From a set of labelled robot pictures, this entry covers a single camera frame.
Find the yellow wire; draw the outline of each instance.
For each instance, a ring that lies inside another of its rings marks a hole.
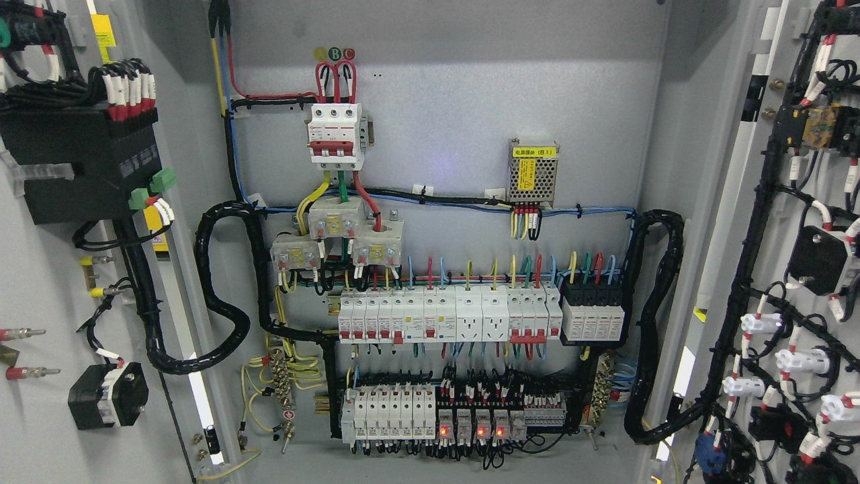
[[[323,196],[325,190],[329,189],[329,183],[331,182],[331,174],[328,170],[322,173],[322,183],[320,186],[316,187],[316,189],[310,192],[310,195],[306,196],[299,204],[296,212],[296,218],[298,219],[298,231],[301,235],[307,235],[310,231],[310,227],[304,224],[304,210],[311,205],[311,203],[316,202],[316,199],[320,196]]]
[[[511,256],[511,289],[517,288],[517,256]]]
[[[224,101],[224,85],[221,84],[221,61],[218,60],[218,43],[212,37],[209,40],[209,45],[212,47],[212,60],[215,61],[215,80],[218,81],[218,101],[221,103],[221,114],[227,110],[227,104]]]
[[[574,276],[576,276],[576,251],[570,252],[570,265],[568,266],[568,270],[570,270],[568,283],[573,284]]]
[[[466,263],[466,290],[472,290],[472,259]]]
[[[520,240],[525,240],[525,236],[529,233],[529,216],[523,214],[523,234],[519,236]]]
[[[219,480],[227,477],[228,475],[233,474],[234,472],[238,471],[240,468],[245,467],[245,465],[247,465],[248,463],[250,463],[251,461],[253,461],[257,457],[259,457],[261,452],[257,449],[246,449],[246,450],[243,450],[242,453],[243,454],[254,454],[254,455],[252,455],[251,457],[248,457],[244,461],[241,461],[240,463],[236,464],[235,466],[228,468],[227,470],[225,470],[221,474],[203,475],[201,477],[198,477],[197,482],[200,482],[200,481],[219,481]]]
[[[646,419],[642,419],[642,423],[645,425],[646,430],[654,428]],[[669,455],[672,456],[672,462],[675,464],[675,482],[680,484],[683,479],[681,478],[681,464],[678,462],[678,456],[675,455],[675,450],[666,440],[663,440],[662,443],[669,449]]]
[[[499,272],[499,259],[494,258],[493,259],[493,291],[496,290],[495,280],[498,276],[498,272]]]

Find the blue wire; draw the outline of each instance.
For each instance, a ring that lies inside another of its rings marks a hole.
[[[612,277],[615,276],[615,254],[609,256],[609,281],[607,282],[609,285],[612,285]]]
[[[406,258],[409,261],[409,288],[415,289],[415,276],[412,274],[412,256]]]
[[[552,276],[550,277],[550,284],[552,284],[551,287],[554,288],[556,286],[556,256],[550,256],[550,260],[552,261]]]

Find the colored dot sticker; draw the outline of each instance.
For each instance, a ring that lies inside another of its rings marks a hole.
[[[336,62],[341,60],[341,57],[343,57],[343,52],[339,47],[332,47],[329,49],[329,59]]]
[[[317,47],[316,49],[314,49],[314,59],[316,59],[317,62],[323,62],[324,60],[326,60],[327,54],[328,52],[326,51],[325,47]]]

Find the cable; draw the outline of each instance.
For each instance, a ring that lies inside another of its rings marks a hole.
[[[365,200],[367,206],[370,207],[371,213],[373,217],[376,219],[376,224],[373,226],[374,232],[382,232],[382,214],[379,212],[379,207],[373,201],[370,195],[367,194],[365,187],[361,185],[361,180],[359,179],[359,173],[357,171],[353,171],[353,183],[355,183],[355,189],[361,195],[361,198]]]
[[[668,231],[668,242],[666,251],[657,267],[654,288],[638,318],[640,328],[639,364],[636,381],[630,391],[630,402],[624,414],[624,429],[630,438],[638,444],[655,443],[654,437],[652,437],[654,432],[642,427],[642,416],[648,405],[660,362],[656,317],[663,300],[672,288],[684,257],[684,219],[680,215],[666,210],[651,210],[640,215],[636,229],[633,231],[633,238],[630,242],[630,248],[627,250],[622,272],[622,308],[624,309],[624,325],[626,327],[630,327],[633,318],[633,296],[636,282],[642,270],[642,254],[648,229],[654,225],[661,225]]]

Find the red breaker toggle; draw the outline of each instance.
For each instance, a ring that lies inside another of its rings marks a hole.
[[[308,147],[314,156],[326,156],[323,152],[328,152],[328,156],[353,156],[352,141],[311,141]]]
[[[519,330],[511,331],[511,343],[537,343],[542,344],[546,343],[546,330],[539,329],[537,330],[537,335],[531,335],[531,329],[525,330],[525,336],[519,335]]]

